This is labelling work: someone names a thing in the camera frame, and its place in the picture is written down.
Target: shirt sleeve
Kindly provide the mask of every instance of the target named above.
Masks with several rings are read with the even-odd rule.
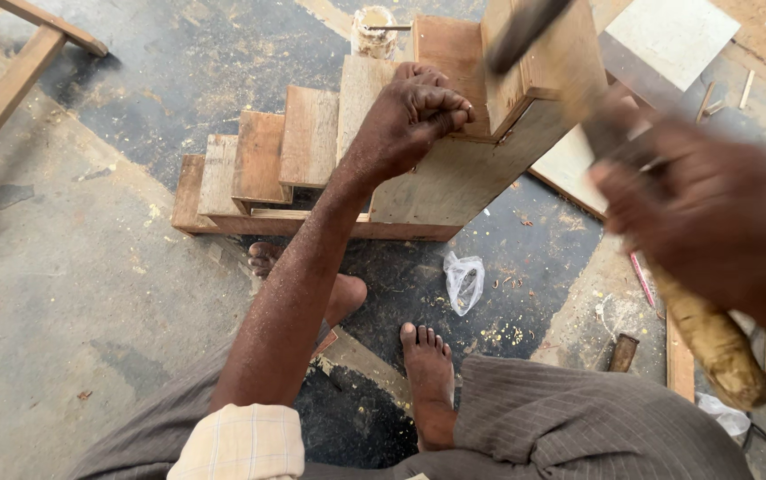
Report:
[[[227,405],[196,424],[167,479],[295,480],[304,467],[296,410]]]

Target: wooden handle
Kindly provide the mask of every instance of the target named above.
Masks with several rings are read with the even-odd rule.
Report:
[[[728,313],[688,291],[662,267],[648,264],[676,330],[703,367],[718,398],[747,412],[766,404],[765,373],[739,325]]]

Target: plastic bag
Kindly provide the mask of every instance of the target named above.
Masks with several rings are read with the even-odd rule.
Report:
[[[442,269],[447,277],[445,286],[448,287],[451,307],[462,317],[484,293],[484,262],[481,257],[457,260],[457,256],[449,252]]]
[[[727,407],[714,396],[699,392],[696,395],[697,407],[714,417],[730,436],[741,435],[751,428],[751,420],[744,412]]]

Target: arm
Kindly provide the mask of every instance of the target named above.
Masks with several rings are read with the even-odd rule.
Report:
[[[641,115],[623,109],[623,123]],[[766,328],[766,152],[666,120],[654,152],[669,160],[657,196],[631,169],[591,170],[610,202],[606,229],[624,233],[688,289]]]
[[[434,68],[404,63],[381,91],[321,199],[270,272],[240,325],[211,397],[291,407],[362,206],[384,180],[408,172],[433,142],[474,121],[471,104]],[[420,121],[425,110],[439,110]]]

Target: left hand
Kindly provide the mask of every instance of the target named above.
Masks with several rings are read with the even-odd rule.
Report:
[[[435,67],[403,62],[371,106],[339,170],[374,188],[410,171],[433,143],[475,120],[472,104]],[[423,120],[422,113],[437,110]]]

